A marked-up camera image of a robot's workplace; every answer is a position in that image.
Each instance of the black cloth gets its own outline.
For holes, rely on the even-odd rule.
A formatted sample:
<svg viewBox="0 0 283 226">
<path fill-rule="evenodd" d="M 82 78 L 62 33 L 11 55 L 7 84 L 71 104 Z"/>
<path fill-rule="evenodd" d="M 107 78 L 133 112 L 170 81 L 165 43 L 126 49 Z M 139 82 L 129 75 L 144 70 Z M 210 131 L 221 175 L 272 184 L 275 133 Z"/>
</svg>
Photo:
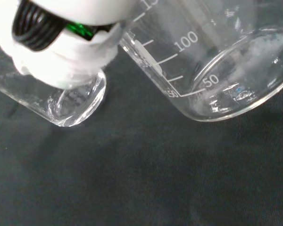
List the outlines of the black cloth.
<svg viewBox="0 0 283 226">
<path fill-rule="evenodd" d="M 201 123 L 125 53 L 108 73 L 73 128 L 0 93 L 0 226 L 283 226 L 283 91 Z"/>
</svg>

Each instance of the glass beaker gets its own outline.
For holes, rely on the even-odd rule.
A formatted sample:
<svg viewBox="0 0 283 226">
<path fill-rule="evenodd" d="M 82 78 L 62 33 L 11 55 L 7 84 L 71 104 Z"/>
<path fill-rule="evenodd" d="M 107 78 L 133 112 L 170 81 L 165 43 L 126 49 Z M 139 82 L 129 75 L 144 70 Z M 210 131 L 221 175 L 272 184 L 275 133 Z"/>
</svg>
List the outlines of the glass beaker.
<svg viewBox="0 0 283 226">
<path fill-rule="evenodd" d="M 218 121 L 283 88 L 283 0 L 139 0 L 123 49 L 186 116 Z"/>
<path fill-rule="evenodd" d="M 103 71 L 88 84 L 71 90 L 21 75 L 0 47 L 0 91 L 58 126 L 70 127 L 87 119 L 100 105 L 105 90 Z"/>
</svg>

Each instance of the printed number 50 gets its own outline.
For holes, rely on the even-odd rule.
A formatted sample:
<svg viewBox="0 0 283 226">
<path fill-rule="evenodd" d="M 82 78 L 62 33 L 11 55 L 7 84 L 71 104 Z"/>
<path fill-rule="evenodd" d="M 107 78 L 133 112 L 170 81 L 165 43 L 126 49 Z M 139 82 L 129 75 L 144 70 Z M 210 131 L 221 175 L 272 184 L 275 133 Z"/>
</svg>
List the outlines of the printed number 50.
<svg viewBox="0 0 283 226">
<path fill-rule="evenodd" d="M 202 80 L 206 87 L 211 87 L 213 84 L 219 83 L 219 79 L 214 74 L 210 75 L 208 78 Z"/>
</svg>

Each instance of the measurement line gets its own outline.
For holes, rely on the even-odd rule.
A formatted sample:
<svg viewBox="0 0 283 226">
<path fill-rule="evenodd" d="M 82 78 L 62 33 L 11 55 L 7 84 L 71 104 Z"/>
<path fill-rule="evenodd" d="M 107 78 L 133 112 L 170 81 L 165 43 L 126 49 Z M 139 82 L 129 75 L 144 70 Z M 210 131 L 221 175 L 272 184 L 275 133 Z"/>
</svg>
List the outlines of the measurement line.
<svg viewBox="0 0 283 226">
<path fill-rule="evenodd" d="M 179 77 L 176 77 L 176 78 L 170 79 L 170 80 L 168 80 L 168 81 L 175 81 L 175 80 L 182 79 L 182 78 L 183 78 L 183 76 L 179 76 Z"/>
<path fill-rule="evenodd" d="M 178 56 L 178 54 L 176 53 L 176 54 L 174 54 L 174 55 L 168 57 L 167 59 L 164 59 L 164 60 L 162 60 L 162 61 L 156 63 L 156 65 L 160 65 L 160 64 L 162 64 L 162 63 L 164 63 L 164 62 L 167 62 L 167 61 L 169 61 L 169 60 L 172 60 L 173 58 L 175 58 L 175 57 L 177 57 L 177 56 Z"/>
<path fill-rule="evenodd" d="M 201 93 L 203 91 L 206 91 L 206 89 L 201 89 L 201 90 L 198 90 L 198 91 L 195 91 L 195 92 L 192 92 L 192 93 L 188 93 L 188 94 L 184 94 L 184 95 L 180 95 L 181 97 L 187 97 L 187 96 L 191 96 L 191 95 L 194 95 L 196 93 Z"/>
<path fill-rule="evenodd" d="M 143 16 L 145 16 L 146 15 L 146 13 L 142 13 L 142 14 L 140 14 L 138 17 L 136 17 L 134 20 L 133 20 L 133 22 L 136 22 L 136 21 L 138 21 L 139 19 L 141 19 Z"/>
<path fill-rule="evenodd" d="M 152 42 L 154 42 L 154 40 L 150 40 L 150 41 L 148 41 L 148 42 L 144 43 L 142 46 L 149 45 L 149 44 L 150 44 L 150 43 L 152 43 Z"/>
</svg>

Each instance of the glass bottom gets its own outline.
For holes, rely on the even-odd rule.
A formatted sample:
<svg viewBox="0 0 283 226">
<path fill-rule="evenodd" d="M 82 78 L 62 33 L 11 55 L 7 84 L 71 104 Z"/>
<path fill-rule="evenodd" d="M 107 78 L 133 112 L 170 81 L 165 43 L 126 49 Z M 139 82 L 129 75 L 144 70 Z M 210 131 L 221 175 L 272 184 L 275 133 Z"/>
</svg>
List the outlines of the glass bottom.
<svg viewBox="0 0 283 226">
<path fill-rule="evenodd" d="M 100 105 L 106 91 L 103 71 L 72 90 L 51 87 L 31 75 L 23 76 L 0 48 L 0 91 L 48 121 L 71 127 L 86 120 Z"/>
<path fill-rule="evenodd" d="M 194 79 L 192 118 L 220 121 L 243 114 L 283 88 L 283 29 L 262 29 L 216 56 Z"/>
</svg>

